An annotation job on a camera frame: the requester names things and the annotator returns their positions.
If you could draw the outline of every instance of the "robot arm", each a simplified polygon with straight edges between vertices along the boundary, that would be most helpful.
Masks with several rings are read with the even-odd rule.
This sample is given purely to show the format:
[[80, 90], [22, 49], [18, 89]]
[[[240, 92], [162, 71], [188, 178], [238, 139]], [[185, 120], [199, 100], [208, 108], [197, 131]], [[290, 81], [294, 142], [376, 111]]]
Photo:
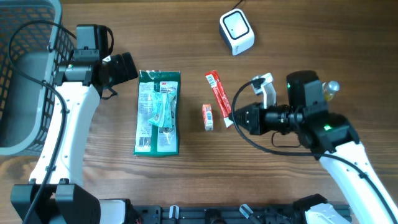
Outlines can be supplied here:
[[[362, 143], [344, 143], [337, 146], [336, 152], [332, 154], [352, 162], [364, 171], [379, 189], [395, 217], [398, 217], [398, 208], [374, 172]], [[321, 157], [319, 161], [336, 181], [360, 223], [393, 223], [380, 197], [355, 170], [335, 159]]]
[[[276, 98], [275, 91], [270, 85], [272, 81], [270, 74], [255, 79], [258, 78], [262, 80], [252, 81], [252, 86], [256, 94], [262, 90], [260, 93], [264, 94], [264, 103], [253, 103], [235, 111], [236, 124], [255, 135], [269, 131], [278, 131], [281, 134], [292, 131], [297, 133], [300, 144], [312, 152], [304, 153], [305, 156], [314, 156], [320, 161], [338, 184], [361, 223], [397, 223], [397, 206], [373, 171], [358, 134], [344, 116], [328, 112], [328, 103], [324, 98], [322, 84], [317, 74], [313, 71], [300, 71], [288, 75], [290, 105], [279, 106], [276, 106], [276, 103], [269, 104]], [[269, 149], [266, 149], [266, 152], [275, 153]], [[289, 152], [277, 154], [299, 156]], [[367, 175], [380, 195], [351, 166], [334, 158], [322, 156], [324, 154], [338, 156], [354, 164]], [[342, 223], [332, 222], [336, 215], [333, 207], [328, 206], [327, 202], [309, 204], [311, 207], [302, 210], [302, 216], [306, 218], [307, 223]]]
[[[85, 153], [88, 131], [95, 109], [100, 103], [100, 96], [93, 85], [84, 86], [81, 82], [66, 82], [56, 90], [67, 102], [68, 111], [66, 131], [58, 152], [55, 170], [48, 184], [59, 184], [68, 180], [70, 184], [83, 186], [83, 156]], [[49, 134], [40, 159], [30, 174], [30, 181], [42, 184], [46, 167], [55, 148], [61, 124], [61, 106], [56, 98]]]

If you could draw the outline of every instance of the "green led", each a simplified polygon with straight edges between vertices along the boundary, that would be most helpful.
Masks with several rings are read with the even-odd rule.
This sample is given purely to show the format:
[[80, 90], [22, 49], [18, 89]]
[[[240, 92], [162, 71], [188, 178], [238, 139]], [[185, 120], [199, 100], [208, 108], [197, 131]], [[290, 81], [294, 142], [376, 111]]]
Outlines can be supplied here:
[[332, 127], [331, 127], [331, 126], [329, 126], [329, 124], [327, 124], [327, 125], [325, 125], [325, 126], [323, 127], [323, 129], [325, 129], [325, 131], [327, 131], [327, 130], [330, 130], [330, 129], [332, 129]]

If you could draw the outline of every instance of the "small box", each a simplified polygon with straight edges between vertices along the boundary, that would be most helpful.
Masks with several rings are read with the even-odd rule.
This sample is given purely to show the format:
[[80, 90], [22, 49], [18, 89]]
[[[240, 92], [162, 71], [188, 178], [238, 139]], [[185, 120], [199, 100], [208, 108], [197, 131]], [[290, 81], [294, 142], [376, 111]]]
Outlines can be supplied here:
[[203, 105], [201, 108], [201, 112], [203, 114], [203, 121], [205, 122], [205, 130], [212, 131], [213, 130], [213, 112], [211, 111], [211, 106]]
[[254, 44], [254, 32], [243, 11], [233, 9], [220, 18], [219, 30], [225, 43], [237, 55]]

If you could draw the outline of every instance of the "product label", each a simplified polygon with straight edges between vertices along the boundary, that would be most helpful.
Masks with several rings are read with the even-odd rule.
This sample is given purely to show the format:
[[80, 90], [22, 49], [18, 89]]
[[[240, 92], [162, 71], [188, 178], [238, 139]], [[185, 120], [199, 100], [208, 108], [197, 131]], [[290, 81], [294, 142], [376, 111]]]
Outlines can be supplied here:
[[209, 82], [209, 84], [210, 84], [210, 86], [211, 86], [212, 88], [214, 88], [215, 86], [217, 86], [217, 82], [216, 82], [216, 80], [214, 79], [214, 76], [213, 76], [213, 75], [207, 75], [206, 78], [207, 78], [207, 81]]
[[211, 105], [203, 105], [201, 112], [203, 114], [203, 121], [205, 122], [205, 130], [213, 130], [213, 113], [211, 112]]
[[150, 152], [152, 125], [148, 119], [152, 116], [152, 97], [154, 82], [139, 84], [136, 152]]

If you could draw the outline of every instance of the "white device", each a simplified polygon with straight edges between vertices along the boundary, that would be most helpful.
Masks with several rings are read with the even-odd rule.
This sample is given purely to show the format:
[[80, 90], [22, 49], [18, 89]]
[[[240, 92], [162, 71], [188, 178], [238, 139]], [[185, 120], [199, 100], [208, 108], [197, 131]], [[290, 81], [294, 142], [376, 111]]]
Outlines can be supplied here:
[[232, 55], [240, 54], [254, 44], [254, 32], [240, 9], [233, 9], [222, 15], [219, 30], [225, 43], [232, 50]]

